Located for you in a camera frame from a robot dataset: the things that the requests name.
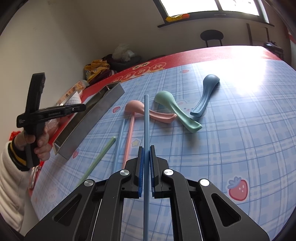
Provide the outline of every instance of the white plastic bag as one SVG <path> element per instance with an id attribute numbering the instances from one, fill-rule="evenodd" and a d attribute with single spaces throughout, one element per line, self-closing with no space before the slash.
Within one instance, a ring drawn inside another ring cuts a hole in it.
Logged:
<path id="1" fill-rule="evenodd" d="M 127 44 L 119 44 L 118 47 L 114 50 L 112 58 L 115 60 L 123 60 L 125 62 L 130 61 L 131 57 L 136 54 L 129 49 Z"/>

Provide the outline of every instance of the white sleeve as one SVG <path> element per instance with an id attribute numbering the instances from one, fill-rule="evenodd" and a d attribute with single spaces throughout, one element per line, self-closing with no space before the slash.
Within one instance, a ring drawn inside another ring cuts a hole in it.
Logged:
<path id="1" fill-rule="evenodd" d="M 0 156 L 0 213 L 16 231 L 24 219 L 25 193 L 31 171 L 22 172 L 8 154 L 8 144 Z"/>

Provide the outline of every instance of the window sill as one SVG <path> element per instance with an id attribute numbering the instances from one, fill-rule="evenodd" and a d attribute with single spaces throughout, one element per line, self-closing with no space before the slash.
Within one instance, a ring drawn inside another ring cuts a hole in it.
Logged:
<path id="1" fill-rule="evenodd" d="M 182 19 L 182 20 L 175 21 L 175 22 L 169 23 L 164 19 L 165 23 L 158 25 L 157 27 L 162 28 L 162 27 L 174 24 L 174 23 L 197 20 L 197 19 L 205 19 L 205 18 L 237 18 L 237 19 L 251 20 L 251 21 L 263 23 L 263 24 L 274 27 L 273 24 L 266 23 L 266 22 L 262 21 L 262 19 L 259 16 L 255 16 L 255 15 L 247 14 L 247 13 L 238 13 L 238 12 L 231 12 L 230 14 L 227 14 L 227 15 L 226 14 L 213 14 L 213 13 L 209 13 L 209 12 L 190 13 L 190 18 Z"/>

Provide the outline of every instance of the star print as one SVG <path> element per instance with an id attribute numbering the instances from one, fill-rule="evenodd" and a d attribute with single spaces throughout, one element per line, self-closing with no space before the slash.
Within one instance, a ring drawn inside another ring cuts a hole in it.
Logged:
<path id="1" fill-rule="evenodd" d="M 135 147 L 135 146 L 139 146 L 140 145 L 140 141 L 138 139 L 135 139 L 134 141 L 132 141 L 131 143 L 131 147 Z"/>

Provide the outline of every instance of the pink chopstick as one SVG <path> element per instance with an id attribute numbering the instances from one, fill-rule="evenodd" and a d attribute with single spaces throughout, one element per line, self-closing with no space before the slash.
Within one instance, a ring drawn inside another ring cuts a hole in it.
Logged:
<path id="1" fill-rule="evenodd" d="M 131 122 L 130 122 L 130 127 L 128 130 L 128 137 L 126 140 L 126 151 L 124 152 L 124 157 L 123 157 L 123 163 L 122 163 L 122 168 L 126 166 L 126 162 L 129 157 L 130 149 L 131 149 L 131 139 L 133 137 L 133 126 L 135 124 L 135 113 L 133 112 L 131 115 Z"/>

